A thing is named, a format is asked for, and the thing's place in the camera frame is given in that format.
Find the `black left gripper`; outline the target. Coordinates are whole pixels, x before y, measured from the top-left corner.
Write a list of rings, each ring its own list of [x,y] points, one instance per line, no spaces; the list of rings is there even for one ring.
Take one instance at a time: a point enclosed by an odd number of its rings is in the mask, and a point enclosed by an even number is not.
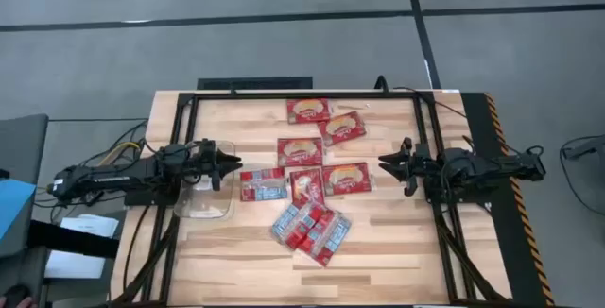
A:
[[[221,189],[221,177],[225,177],[242,167],[240,157],[226,154],[217,149],[214,140],[204,138],[198,142],[198,148],[196,154],[199,171],[197,181],[202,182],[208,189],[219,191]]]

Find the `black round object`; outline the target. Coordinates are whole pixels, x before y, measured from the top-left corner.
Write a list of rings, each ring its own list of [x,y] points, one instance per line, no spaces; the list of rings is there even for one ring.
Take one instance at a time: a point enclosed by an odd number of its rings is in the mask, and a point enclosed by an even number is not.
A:
[[[20,302],[29,296],[29,289],[22,284],[13,285],[4,294],[6,300]]]

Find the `red popcorn bag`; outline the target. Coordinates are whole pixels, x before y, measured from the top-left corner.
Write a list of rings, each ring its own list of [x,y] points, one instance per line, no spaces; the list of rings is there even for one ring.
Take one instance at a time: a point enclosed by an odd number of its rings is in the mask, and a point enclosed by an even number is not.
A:
[[[298,249],[320,266],[326,267],[346,235],[351,221],[341,212],[328,210],[309,231]]]
[[[326,98],[288,99],[286,101],[289,124],[305,124],[327,121],[331,110]]]
[[[271,233],[280,244],[295,250],[326,212],[327,208],[316,201],[301,207],[291,204],[273,223]]]
[[[321,138],[280,138],[277,140],[280,167],[323,165]]]
[[[337,145],[367,134],[365,123],[357,111],[319,122],[318,129],[325,146]]]
[[[241,201],[277,200],[288,197],[285,170],[282,167],[241,172],[240,180]]]
[[[291,172],[289,178],[295,207],[301,208],[309,201],[324,204],[323,183],[318,168]]]
[[[367,163],[326,165],[321,168],[325,195],[340,196],[372,190]]]

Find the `grey chair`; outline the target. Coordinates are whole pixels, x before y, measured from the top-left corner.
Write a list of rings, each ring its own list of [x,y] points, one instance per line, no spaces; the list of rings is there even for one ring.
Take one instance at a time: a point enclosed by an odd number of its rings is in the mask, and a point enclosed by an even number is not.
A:
[[[0,120],[0,169],[8,171],[15,180],[37,184],[47,124],[45,114]],[[29,199],[0,238],[0,296],[21,284],[33,302],[43,308],[47,250],[27,245],[32,211],[33,200]]]

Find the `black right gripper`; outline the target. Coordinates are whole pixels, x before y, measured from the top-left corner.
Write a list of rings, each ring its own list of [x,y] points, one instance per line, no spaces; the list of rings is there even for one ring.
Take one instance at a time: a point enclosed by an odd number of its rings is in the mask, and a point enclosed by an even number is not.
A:
[[[406,137],[402,143],[402,150],[379,156],[380,167],[395,177],[398,181],[404,181],[406,187],[404,195],[411,197],[418,188],[418,177],[424,177],[428,172],[428,164],[431,162],[431,154],[428,144],[419,143],[412,151],[412,140]]]

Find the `clear plastic basket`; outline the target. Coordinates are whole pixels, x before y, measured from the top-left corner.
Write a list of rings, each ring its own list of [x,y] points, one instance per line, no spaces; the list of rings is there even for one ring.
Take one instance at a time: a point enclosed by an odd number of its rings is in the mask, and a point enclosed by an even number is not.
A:
[[[179,198],[174,214],[181,218],[219,220],[230,214],[233,204],[235,173],[230,172],[220,181],[220,189],[213,189],[210,175],[199,172],[185,175],[180,183]]]

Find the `grey stand base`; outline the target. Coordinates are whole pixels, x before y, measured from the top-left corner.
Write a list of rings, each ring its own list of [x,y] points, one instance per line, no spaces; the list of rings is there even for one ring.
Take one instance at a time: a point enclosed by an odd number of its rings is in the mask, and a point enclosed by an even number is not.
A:
[[[576,160],[588,154],[596,153],[599,160],[605,163],[605,134],[590,137],[580,137],[577,139],[582,144],[576,147],[564,147],[563,156],[567,160]]]

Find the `person's hand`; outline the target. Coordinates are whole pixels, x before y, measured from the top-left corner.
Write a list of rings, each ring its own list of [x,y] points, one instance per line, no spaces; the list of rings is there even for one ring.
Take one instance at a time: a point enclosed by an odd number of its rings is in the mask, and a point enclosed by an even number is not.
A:
[[[31,297],[26,297],[18,302],[7,297],[0,297],[0,308],[38,308],[38,305],[33,302]]]

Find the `blue folder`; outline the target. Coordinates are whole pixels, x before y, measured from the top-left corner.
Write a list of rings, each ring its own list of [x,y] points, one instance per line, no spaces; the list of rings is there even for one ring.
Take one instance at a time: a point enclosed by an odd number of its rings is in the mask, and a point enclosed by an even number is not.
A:
[[[36,185],[20,180],[0,180],[0,240],[7,234],[36,189]]]

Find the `black bar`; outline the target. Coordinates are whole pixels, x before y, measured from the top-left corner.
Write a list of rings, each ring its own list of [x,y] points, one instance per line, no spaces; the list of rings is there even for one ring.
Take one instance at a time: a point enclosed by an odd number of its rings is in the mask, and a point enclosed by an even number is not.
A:
[[[27,245],[32,248],[45,247],[106,259],[115,258],[119,244],[117,239],[69,230],[37,220],[30,221],[27,237]]]

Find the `black floor grille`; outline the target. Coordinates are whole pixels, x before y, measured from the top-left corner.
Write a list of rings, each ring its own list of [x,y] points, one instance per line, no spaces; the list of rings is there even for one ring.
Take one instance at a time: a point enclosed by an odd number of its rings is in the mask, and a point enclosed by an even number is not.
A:
[[[199,78],[198,90],[288,90],[312,89],[312,77]]]

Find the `black metal table frame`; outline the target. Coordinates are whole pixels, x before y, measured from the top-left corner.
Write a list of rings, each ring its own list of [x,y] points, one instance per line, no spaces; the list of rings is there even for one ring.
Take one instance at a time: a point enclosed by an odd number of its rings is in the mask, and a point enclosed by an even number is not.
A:
[[[367,163],[372,191],[326,198],[349,217],[352,228],[327,267],[306,254],[290,251],[270,233],[270,226],[291,199],[239,200],[239,171],[226,217],[182,218],[168,287],[169,306],[445,303],[448,292],[433,210],[424,199],[422,179],[413,197],[403,183],[378,167],[377,157],[396,152],[405,137],[422,140],[415,104],[385,98],[379,91],[267,91],[276,99],[203,99],[199,102],[195,139],[235,144],[244,170],[274,167],[282,137],[320,136],[316,124],[289,125],[288,97],[332,98],[335,115],[358,111],[367,134],[328,147],[327,164]],[[139,271],[151,249],[156,208],[148,209],[125,267],[131,238],[143,208],[128,210],[112,272],[115,299]],[[493,222],[472,204],[459,204],[458,217],[466,248],[488,281],[510,297]]]

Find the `white paper sheet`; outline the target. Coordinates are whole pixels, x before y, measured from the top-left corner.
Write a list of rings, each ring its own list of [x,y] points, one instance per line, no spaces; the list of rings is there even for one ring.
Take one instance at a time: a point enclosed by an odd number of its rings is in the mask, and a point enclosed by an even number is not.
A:
[[[44,270],[46,279],[99,279],[105,259],[52,250]]]
[[[77,217],[64,217],[60,222],[62,228],[86,232],[102,237],[113,237],[118,225],[118,219],[93,214],[81,214]]]

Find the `black mat with hazard stripes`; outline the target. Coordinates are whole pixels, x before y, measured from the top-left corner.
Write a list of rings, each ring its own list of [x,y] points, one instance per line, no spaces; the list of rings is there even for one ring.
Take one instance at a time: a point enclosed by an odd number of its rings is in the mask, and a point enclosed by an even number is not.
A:
[[[505,146],[493,98],[484,93],[464,93],[464,111],[475,150],[484,157],[502,157]],[[520,180],[506,177],[495,182],[491,194],[492,218],[514,301],[532,306],[553,306],[537,242],[530,226]]]

